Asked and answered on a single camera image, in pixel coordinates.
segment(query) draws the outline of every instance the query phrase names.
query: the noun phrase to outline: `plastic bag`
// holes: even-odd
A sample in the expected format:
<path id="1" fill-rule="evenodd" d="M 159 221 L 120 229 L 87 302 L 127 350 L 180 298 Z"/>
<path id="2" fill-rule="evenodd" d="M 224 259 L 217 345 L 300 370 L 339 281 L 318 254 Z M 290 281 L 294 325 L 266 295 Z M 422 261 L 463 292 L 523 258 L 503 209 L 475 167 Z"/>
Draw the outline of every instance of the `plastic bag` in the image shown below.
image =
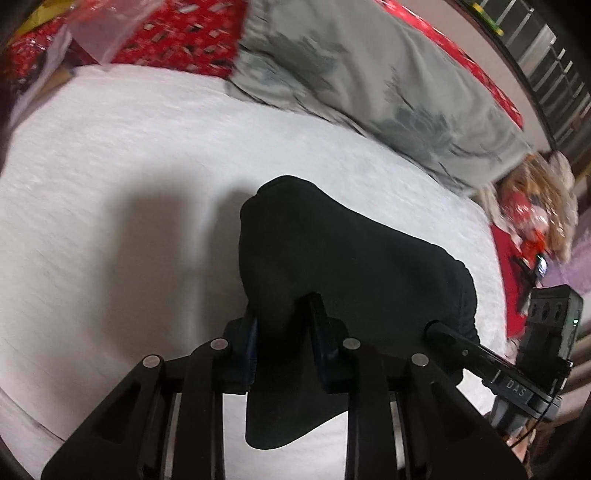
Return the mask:
<path id="1" fill-rule="evenodd" d="M 528 155 L 499 189 L 501 211 L 524 240 L 528 256 L 548 250 L 560 261 L 568 260 L 569 230 L 576 224 L 576 205 L 539 155 Z"/>
<path id="2" fill-rule="evenodd" d="M 67 24 L 72 37 L 98 63 L 111 62 L 163 0 L 81 0 Z"/>

